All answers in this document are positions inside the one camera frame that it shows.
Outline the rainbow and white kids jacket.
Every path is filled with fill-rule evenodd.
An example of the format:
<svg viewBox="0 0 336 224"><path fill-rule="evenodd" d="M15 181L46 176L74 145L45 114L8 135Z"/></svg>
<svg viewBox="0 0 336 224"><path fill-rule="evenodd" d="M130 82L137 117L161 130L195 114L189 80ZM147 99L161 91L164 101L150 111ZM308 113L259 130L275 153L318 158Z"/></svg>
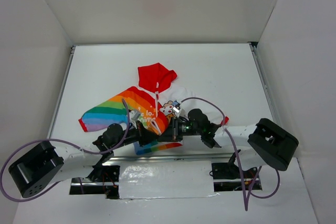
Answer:
<svg viewBox="0 0 336 224"><path fill-rule="evenodd" d="M130 122L130 111L138 110L141 116L136 124L141 123L147 130L160 136L168 128L171 120L177 118L172 110L173 103L181 105L183 111L178 119L182 121L188 119L187 115L190 110L200 109L198 106L202 98L187 88L177 85L176 79L177 73L160 63L138 67L139 82L137 85L90 108L78 122L84 132L100 130L104 132L111 124L120 124L126 130L128 127L134 127ZM223 126L227 120L228 118L223 116L220 122L210 121ZM142 155L180 147L183 145L183 140L180 142L158 142L156 140L143 147L138 142L135 143L138 146L136 154Z"/></svg>

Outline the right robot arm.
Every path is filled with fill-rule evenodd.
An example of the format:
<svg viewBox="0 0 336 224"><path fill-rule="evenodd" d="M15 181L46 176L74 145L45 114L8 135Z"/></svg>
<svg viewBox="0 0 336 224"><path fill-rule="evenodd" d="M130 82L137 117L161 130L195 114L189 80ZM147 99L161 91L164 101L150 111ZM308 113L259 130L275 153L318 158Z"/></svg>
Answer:
<svg viewBox="0 0 336 224"><path fill-rule="evenodd" d="M238 179L244 173L252 174L255 167L268 165L277 171L286 171L299 141L292 134L267 118L255 125L222 128L212 123L200 109L192 109L182 121L173 118L160 142L180 142L185 136L199 136L208 148L231 145L234 149L229 161L212 172L214 179Z"/></svg>

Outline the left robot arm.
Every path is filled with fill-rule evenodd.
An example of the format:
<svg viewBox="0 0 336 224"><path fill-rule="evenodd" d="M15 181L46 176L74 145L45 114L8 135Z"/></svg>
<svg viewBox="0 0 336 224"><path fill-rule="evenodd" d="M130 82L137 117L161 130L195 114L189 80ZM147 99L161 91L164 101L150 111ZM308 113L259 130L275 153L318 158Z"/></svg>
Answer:
<svg viewBox="0 0 336 224"><path fill-rule="evenodd" d="M27 202L56 186L59 182L73 178L87 178L101 182L112 176L106 173L103 164L114 156L114 150L138 142L147 145L159 135L144 128L126 130L119 124L111 124L87 150L64 140L55 138L34 141L35 146L14 161L8 168L21 194L21 202Z"/></svg>

